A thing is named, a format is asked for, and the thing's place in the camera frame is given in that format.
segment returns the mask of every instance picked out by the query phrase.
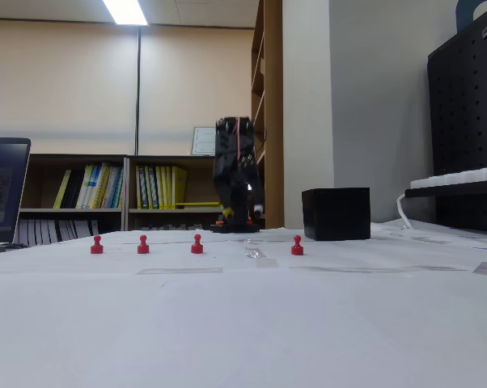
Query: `white cable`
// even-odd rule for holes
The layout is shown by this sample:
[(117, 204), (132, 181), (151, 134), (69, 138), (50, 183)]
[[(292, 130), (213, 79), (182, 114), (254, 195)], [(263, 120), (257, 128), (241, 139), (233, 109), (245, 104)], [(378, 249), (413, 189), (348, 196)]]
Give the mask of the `white cable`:
[(396, 200), (396, 207), (398, 208), (398, 213), (400, 214), (400, 217), (402, 217), (402, 220), (404, 220), (405, 225), (409, 229), (414, 229), (413, 226), (411, 225), (411, 221), (409, 221), (409, 219), (405, 216), (404, 210), (402, 209), (401, 200), (403, 200), (404, 198), (405, 198), (405, 194), (402, 194), (400, 198)]

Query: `wall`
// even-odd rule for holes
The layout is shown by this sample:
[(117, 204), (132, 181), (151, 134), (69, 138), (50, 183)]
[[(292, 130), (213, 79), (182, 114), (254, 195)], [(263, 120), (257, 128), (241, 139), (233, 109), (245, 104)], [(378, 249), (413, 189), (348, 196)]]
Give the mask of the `wall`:
[(193, 127), (251, 115), (252, 36), (249, 30), (144, 29), (139, 154), (187, 155)]
[(372, 221), (398, 218), (396, 198), (432, 174), (426, 62), (456, 3), (330, 0), (335, 186), (370, 187)]
[(283, 0), (287, 228), (303, 228), (302, 191), (333, 187), (329, 37), (328, 0)]
[(133, 153), (134, 27), (0, 21), (0, 136), (33, 153)]
[[(187, 155), (194, 126), (251, 114), (252, 31), (142, 30), (139, 154)], [(137, 63), (135, 27), (0, 21), (0, 136), (133, 154)]]

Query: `white table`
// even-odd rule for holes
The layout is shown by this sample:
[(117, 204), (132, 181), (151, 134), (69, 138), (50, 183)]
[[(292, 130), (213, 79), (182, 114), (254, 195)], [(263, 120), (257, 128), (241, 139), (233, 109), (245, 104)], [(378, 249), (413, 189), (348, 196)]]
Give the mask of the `white table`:
[(301, 230), (0, 254), (0, 388), (486, 388), (487, 236), (372, 230), (302, 257)]

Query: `ceiling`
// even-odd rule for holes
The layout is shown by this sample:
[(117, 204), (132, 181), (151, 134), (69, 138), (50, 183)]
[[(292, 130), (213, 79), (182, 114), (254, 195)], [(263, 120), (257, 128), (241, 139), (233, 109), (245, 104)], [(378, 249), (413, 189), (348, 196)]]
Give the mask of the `ceiling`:
[[(148, 23), (254, 27), (260, 0), (139, 0)], [(110, 22), (103, 0), (0, 0), (0, 18)]]

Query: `black pegboard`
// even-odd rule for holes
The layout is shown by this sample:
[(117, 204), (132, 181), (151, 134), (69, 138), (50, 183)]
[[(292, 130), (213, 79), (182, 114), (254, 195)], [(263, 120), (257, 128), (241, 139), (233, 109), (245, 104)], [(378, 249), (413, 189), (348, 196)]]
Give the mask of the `black pegboard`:
[(434, 174), (487, 167), (487, 12), (429, 55)]

